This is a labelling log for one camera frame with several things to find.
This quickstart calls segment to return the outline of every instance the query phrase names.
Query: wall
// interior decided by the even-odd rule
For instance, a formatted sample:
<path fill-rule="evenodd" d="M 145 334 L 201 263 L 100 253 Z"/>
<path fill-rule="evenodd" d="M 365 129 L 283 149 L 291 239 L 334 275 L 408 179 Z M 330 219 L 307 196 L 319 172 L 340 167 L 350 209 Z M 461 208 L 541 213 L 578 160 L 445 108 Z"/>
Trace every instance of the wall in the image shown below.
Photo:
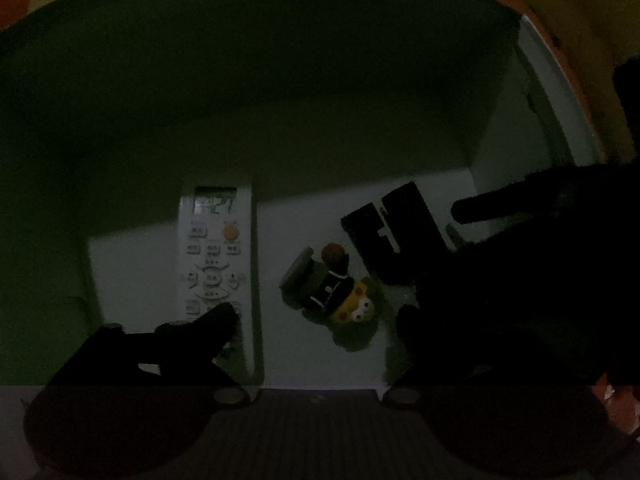
<path fill-rule="evenodd" d="M 476 57 L 446 82 L 448 114 L 458 127 L 478 192 L 551 165 L 545 130 L 528 98 L 533 83 L 513 44 L 499 35 L 486 37 Z"/>
<path fill-rule="evenodd" d="M 0 470 L 11 480 L 38 470 L 23 401 L 88 335 L 70 190 L 54 150 L 0 113 Z"/>
<path fill-rule="evenodd" d="M 283 304 L 278 282 L 306 245 L 344 243 L 340 216 L 415 178 L 444 232 L 455 198 L 475 193 L 463 153 L 429 89 L 345 94 L 236 108 L 132 138 L 78 163 L 97 297 L 106 321 L 152 330 L 175 317 L 175 222 L 182 177 L 244 171 L 254 179 L 266 384 L 379 384 L 387 334 L 365 351 Z M 465 231 L 482 237 L 482 227 Z"/>

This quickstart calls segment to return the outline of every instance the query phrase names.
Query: air conditioner remote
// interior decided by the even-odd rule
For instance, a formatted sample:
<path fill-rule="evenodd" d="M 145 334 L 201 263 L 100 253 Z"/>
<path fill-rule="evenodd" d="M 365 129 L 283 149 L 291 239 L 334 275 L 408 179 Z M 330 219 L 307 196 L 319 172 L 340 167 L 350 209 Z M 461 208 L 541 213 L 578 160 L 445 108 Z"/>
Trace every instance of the air conditioner remote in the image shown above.
<path fill-rule="evenodd" d="M 216 363 L 239 382 L 254 374 L 251 228 L 249 178 L 185 179 L 178 217 L 177 316 L 196 319 L 225 302 L 235 307 L 241 329 L 234 351 Z"/>

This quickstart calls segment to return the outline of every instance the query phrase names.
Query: orange button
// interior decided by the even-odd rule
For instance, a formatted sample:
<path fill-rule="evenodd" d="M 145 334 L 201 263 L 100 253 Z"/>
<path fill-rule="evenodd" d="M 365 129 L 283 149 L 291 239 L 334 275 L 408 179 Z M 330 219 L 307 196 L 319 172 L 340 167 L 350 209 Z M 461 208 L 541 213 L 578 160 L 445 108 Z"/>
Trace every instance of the orange button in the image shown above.
<path fill-rule="evenodd" d="M 240 236 L 240 231 L 235 225 L 225 225 L 225 228 L 222 229 L 222 235 L 225 237 L 225 240 L 233 242 Z"/>

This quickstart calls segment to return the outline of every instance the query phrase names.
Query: black object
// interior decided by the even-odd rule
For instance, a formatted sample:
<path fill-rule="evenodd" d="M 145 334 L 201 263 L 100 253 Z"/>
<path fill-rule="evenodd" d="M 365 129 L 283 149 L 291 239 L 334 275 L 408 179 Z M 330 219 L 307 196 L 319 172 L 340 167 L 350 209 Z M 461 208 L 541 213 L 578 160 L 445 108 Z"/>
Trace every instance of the black object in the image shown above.
<path fill-rule="evenodd" d="M 378 233 L 385 223 L 371 202 L 343 217 L 340 224 L 371 274 L 378 275 L 385 283 L 410 281 L 407 269 L 389 238 Z"/>
<path fill-rule="evenodd" d="M 419 272 L 426 262 L 449 256 L 415 182 L 408 182 L 382 197 L 383 214 L 404 258 L 404 264 Z"/>
<path fill-rule="evenodd" d="M 211 362 L 237 327 L 222 304 L 155 333 L 95 332 L 29 405 L 24 432 L 38 461 L 80 478 L 128 476 L 179 455 L 238 384 Z M 159 364 L 161 375 L 138 363 Z"/>
<path fill-rule="evenodd" d="M 554 476 L 626 442 L 607 436 L 588 386 L 605 371 L 640 381 L 639 317 L 622 307 L 636 296 L 638 189 L 637 161 L 567 166 L 454 204 L 459 222 L 533 215 L 430 269 L 420 307 L 396 318 L 416 361 L 396 386 L 420 393 L 431 431 L 466 462 Z"/>
<path fill-rule="evenodd" d="M 318 290 L 302 301 L 302 306 L 307 310 L 317 310 L 324 316 L 330 316 L 351 294 L 354 283 L 355 280 L 351 276 L 337 276 L 328 272 Z"/>
<path fill-rule="evenodd" d="M 415 182 L 408 182 L 382 197 L 383 214 L 398 247 L 394 251 L 385 226 L 370 202 L 340 221 L 372 274 L 388 284 L 406 285 L 431 264 L 449 256 L 433 216 Z"/>
<path fill-rule="evenodd" d="M 640 56 L 633 56 L 613 72 L 613 86 L 625 111 L 636 153 L 640 153 Z"/>

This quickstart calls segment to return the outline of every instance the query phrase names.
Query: plush keychain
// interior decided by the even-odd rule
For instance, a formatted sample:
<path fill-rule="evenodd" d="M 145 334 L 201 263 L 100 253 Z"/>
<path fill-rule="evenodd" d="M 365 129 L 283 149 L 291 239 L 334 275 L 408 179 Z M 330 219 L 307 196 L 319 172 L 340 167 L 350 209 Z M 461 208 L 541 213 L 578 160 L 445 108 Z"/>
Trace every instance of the plush keychain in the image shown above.
<path fill-rule="evenodd" d="M 304 249 L 280 282 L 283 295 L 329 324 L 364 323 L 376 308 L 367 296 L 367 285 L 349 276 L 349 255 L 335 243 L 322 249 L 322 262 Z"/>

